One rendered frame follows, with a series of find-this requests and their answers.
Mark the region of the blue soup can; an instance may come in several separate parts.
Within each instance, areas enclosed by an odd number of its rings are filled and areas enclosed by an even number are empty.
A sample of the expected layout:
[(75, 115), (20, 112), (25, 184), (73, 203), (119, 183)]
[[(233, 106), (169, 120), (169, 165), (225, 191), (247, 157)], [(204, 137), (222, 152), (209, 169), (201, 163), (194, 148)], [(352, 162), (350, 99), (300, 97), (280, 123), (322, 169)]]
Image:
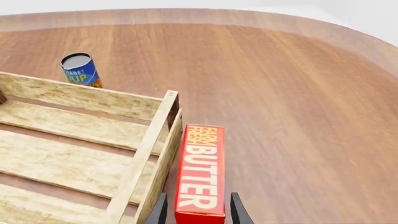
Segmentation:
[(62, 58), (60, 66), (69, 83), (101, 88), (102, 82), (90, 54), (77, 52)]

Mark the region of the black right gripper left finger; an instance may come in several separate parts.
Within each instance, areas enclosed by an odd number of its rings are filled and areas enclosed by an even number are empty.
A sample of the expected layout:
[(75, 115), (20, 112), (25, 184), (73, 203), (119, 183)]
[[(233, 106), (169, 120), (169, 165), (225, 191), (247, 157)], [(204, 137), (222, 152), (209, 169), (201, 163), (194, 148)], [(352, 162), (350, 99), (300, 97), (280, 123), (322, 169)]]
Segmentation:
[(152, 208), (145, 224), (165, 224), (167, 219), (167, 208), (168, 208), (168, 201), (167, 201), (167, 194), (162, 192), (159, 194), (159, 197)]

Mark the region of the red butter box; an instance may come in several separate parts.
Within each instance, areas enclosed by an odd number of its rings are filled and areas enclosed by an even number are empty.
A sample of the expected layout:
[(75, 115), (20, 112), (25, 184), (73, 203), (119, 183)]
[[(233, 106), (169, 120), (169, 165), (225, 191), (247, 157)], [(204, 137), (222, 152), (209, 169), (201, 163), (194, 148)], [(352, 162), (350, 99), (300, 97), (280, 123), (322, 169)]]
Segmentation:
[(224, 128), (188, 124), (174, 206), (177, 224), (224, 224)]

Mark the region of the wooden slat tray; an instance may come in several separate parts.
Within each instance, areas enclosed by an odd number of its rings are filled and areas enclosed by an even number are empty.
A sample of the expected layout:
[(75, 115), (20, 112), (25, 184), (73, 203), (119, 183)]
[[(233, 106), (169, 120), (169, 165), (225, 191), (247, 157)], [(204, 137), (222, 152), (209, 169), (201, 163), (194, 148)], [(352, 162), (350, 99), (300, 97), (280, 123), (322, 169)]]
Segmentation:
[(0, 184), (0, 224), (144, 224), (182, 135), (178, 93), (163, 98), (0, 72), (0, 124), (134, 151), (89, 149), (0, 130), (0, 173), (109, 199), (100, 209)]

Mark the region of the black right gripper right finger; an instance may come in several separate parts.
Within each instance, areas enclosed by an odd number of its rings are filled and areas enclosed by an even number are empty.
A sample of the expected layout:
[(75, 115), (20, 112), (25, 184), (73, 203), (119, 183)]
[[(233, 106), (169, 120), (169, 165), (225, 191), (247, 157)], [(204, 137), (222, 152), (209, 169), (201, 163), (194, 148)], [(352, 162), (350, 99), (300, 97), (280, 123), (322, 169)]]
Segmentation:
[(230, 209), (233, 224), (254, 224), (237, 192), (231, 193)]

